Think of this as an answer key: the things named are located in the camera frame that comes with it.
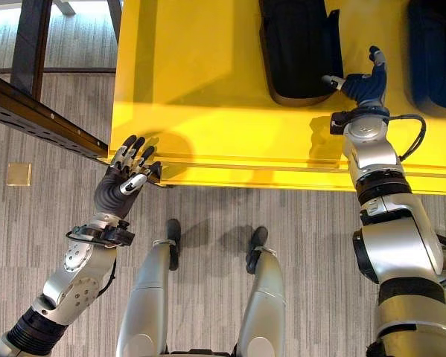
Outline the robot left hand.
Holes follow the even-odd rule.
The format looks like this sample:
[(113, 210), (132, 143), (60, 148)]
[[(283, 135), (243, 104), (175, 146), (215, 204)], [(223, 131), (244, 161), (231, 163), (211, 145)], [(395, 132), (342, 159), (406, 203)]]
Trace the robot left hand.
[(94, 203), (98, 213), (124, 219), (143, 185), (149, 179), (160, 177), (160, 162), (146, 165), (155, 147), (143, 149), (144, 143), (145, 138), (131, 135), (116, 151), (95, 190)]

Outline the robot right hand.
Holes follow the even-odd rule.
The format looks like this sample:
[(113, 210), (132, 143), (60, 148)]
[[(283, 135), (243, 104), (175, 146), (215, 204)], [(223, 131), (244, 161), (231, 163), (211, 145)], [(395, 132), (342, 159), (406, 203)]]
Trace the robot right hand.
[(372, 45), (369, 59), (373, 64), (370, 74), (349, 74), (346, 78), (326, 74), (322, 81), (354, 100), (358, 106), (367, 103), (383, 106), (387, 84), (386, 58), (379, 47)]

